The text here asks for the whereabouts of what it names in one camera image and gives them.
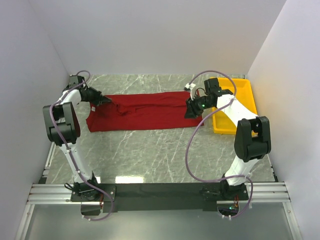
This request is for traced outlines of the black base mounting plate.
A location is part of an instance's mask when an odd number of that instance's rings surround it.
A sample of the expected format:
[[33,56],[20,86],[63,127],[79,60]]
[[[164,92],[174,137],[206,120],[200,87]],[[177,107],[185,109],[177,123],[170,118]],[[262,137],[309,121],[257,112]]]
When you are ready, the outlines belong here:
[[72,203],[94,203],[103,212],[203,210],[217,211],[219,201],[246,201],[249,194],[246,186],[228,186],[221,183],[101,183],[101,192],[80,184],[71,191]]

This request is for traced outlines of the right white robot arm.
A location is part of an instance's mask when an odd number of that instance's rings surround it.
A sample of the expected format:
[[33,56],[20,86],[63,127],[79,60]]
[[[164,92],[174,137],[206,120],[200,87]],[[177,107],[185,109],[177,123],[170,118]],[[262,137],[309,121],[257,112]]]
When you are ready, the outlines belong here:
[[190,93],[186,100],[186,119],[195,119],[203,111],[215,108],[223,112],[236,127],[234,139],[235,158],[222,178],[219,193],[226,200],[241,192],[253,166],[271,151],[270,122],[265,116],[246,108],[236,97],[237,90],[222,89],[217,78],[204,81],[203,96],[196,93],[196,85],[187,83],[184,90]]

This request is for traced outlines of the red t shirt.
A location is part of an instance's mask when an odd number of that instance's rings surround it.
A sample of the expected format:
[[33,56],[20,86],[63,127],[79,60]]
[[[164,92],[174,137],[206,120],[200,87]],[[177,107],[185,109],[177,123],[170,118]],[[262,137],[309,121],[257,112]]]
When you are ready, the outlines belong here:
[[185,91],[107,97],[112,102],[90,105],[86,124],[91,133],[189,128],[196,127],[202,120],[201,116],[184,118],[189,98]]

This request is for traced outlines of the yellow plastic tray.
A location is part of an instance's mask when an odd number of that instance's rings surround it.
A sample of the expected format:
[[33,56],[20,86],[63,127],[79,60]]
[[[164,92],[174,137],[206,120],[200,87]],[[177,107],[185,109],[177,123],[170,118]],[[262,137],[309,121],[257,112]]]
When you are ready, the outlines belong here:
[[236,95],[231,105],[213,114],[213,132],[235,135],[238,121],[258,116],[251,83],[248,79],[234,78],[235,85],[232,85],[228,78],[223,77],[219,77],[218,82],[223,90],[236,92]]

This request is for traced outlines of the aluminium frame rail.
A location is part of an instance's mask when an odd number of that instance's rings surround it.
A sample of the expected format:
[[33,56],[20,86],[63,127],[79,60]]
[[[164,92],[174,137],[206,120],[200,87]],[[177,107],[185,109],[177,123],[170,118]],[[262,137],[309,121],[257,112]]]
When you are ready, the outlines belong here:
[[[255,182],[253,187],[247,182],[246,191],[252,192],[252,203],[288,203],[291,201],[283,182]],[[80,205],[71,201],[71,191],[62,184],[33,184],[26,203],[28,205]]]

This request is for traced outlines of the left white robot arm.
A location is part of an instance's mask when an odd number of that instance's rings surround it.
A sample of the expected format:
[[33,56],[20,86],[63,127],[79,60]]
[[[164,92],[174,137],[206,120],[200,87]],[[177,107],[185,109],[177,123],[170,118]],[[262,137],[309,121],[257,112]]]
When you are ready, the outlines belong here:
[[90,77],[87,70],[70,75],[61,97],[51,105],[44,106],[42,112],[48,139],[62,150],[73,173],[73,184],[66,183],[64,187],[85,202],[106,199],[112,202],[112,194],[107,193],[98,183],[77,144],[81,128],[75,106],[87,102],[99,107],[112,102],[101,91],[88,86]]

